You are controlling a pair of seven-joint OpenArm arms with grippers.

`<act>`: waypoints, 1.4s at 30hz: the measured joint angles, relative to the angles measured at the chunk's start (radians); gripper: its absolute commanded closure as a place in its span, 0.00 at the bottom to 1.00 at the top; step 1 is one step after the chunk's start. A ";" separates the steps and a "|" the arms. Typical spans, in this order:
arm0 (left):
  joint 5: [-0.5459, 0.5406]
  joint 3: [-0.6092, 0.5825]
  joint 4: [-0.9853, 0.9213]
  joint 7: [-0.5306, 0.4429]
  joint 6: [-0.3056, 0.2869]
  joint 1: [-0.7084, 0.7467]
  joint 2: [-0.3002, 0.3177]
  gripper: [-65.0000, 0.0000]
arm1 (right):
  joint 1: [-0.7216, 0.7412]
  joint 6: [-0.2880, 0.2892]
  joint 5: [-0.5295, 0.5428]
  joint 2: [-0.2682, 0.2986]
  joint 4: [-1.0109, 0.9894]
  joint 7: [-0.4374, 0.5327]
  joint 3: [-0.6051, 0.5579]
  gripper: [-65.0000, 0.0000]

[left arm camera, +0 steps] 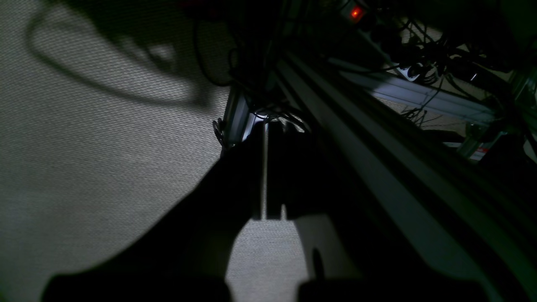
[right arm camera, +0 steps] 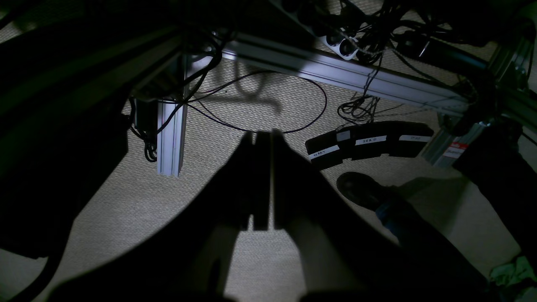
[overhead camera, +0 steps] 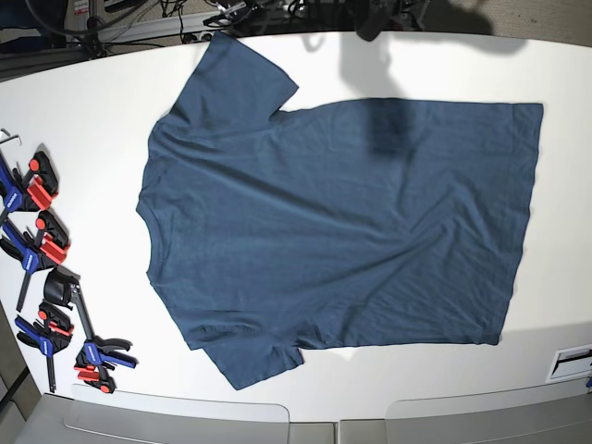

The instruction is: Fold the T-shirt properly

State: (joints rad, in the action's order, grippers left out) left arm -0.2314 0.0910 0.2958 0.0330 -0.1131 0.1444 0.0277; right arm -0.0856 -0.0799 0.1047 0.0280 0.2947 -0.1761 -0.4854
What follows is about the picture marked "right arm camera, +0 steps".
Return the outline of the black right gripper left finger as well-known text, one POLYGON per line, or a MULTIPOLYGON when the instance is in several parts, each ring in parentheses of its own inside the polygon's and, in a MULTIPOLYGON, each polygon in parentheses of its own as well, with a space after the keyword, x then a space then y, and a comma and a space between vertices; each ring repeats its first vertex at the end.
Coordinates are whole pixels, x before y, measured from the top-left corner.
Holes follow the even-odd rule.
POLYGON ((195 302, 223 299, 246 221, 232 189, 253 146, 244 134, 227 163, 169 224, 142 244, 56 287, 52 302, 195 302))

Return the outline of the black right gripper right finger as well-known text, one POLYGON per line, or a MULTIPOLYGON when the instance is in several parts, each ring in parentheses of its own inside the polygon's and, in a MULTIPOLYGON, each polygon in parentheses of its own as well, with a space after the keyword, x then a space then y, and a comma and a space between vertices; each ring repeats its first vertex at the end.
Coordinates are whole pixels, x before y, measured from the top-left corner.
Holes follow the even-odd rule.
POLYGON ((275 226, 297 245, 304 302, 489 302, 489 281, 396 195, 355 205, 272 133, 275 226))

